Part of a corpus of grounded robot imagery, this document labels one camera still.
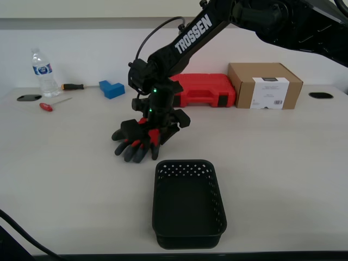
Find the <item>white wall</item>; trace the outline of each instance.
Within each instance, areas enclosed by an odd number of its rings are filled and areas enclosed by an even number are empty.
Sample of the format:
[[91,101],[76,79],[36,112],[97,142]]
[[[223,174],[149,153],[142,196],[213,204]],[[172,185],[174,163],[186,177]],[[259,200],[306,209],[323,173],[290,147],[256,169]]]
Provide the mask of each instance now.
[[[128,62],[133,61],[142,40],[159,22],[0,20],[0,95],[11,88],[38,85],[30,65],[30,48],[35,46],[50,58],[58,84],[97,85],[101,80],[127,84]],[[160,30],[141,57],[147,58],[177,34],[175,28]],[[225,29],[204,46],[185,72],[226,73],[230,62],[281,62],[306,84],[333,84],[348,89],[345,67],[319,55],[265,44],[255,33],[238,28]]]
[[196,16],[200,10],[198,0],[0,1],[0,18],[173,17]]

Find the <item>red plastic case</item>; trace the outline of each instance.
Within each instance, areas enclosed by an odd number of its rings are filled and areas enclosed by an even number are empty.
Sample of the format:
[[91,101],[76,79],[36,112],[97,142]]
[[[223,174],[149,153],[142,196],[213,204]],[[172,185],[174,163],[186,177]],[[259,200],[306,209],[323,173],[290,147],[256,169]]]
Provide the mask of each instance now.
[[178,80],[184,89],[174,97],[174,107],[186,107],[189,103],[208,103],[212,107],[234,105],[235,90],[225,74],[178,74],[171,79]]

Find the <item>white label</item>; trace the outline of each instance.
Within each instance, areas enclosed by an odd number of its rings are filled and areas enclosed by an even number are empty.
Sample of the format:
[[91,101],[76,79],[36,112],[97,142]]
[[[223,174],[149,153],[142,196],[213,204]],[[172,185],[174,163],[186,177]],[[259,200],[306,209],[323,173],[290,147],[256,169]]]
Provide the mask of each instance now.
[[290,82],[285,78],[253,78],[251,109],[283,109]]

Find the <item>table surface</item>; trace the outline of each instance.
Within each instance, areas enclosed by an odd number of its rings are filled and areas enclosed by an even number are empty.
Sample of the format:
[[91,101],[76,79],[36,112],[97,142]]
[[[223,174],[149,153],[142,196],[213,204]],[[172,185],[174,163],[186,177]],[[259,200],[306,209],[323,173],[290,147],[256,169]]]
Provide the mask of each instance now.
[[[332,100],[315,100],[327,91]],[[0,209],[59,254],[348,250],[348,96],[305,86],[295,110],[192,106],[191,126],[158,161],[116,157],[111,135],[135,92],[113,100],[99,88],[17,102],[0,100]],[[65,97],[48,113],[39,103]],[[167,251],[152,229],[154,170],[160,160],[206,159],[215,166],[227,230],[212,250]],[[4,221],[31,254],[39,250]]]

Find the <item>cardboard box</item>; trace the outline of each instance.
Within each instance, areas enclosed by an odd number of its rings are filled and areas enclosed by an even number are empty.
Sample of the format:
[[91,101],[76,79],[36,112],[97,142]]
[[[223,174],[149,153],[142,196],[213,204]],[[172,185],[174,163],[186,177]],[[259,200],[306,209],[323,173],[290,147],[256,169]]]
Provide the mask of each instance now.
[[295,109],[303,81],[280,63],[231,63],[237,108]]

